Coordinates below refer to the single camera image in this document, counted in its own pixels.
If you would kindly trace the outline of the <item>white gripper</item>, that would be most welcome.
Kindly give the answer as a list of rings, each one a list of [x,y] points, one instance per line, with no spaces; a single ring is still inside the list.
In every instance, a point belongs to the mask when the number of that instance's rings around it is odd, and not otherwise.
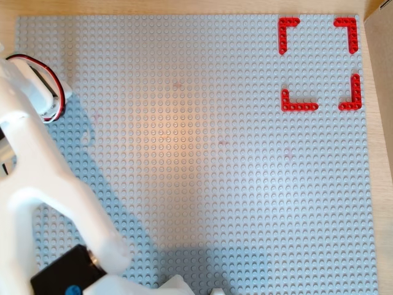
[[[39,60],[9,60],[21,72],[23,91],[42,120],[60,117],[60,80],[46,64]],[[62,81],[64,97],[72,96],[72,88]]]

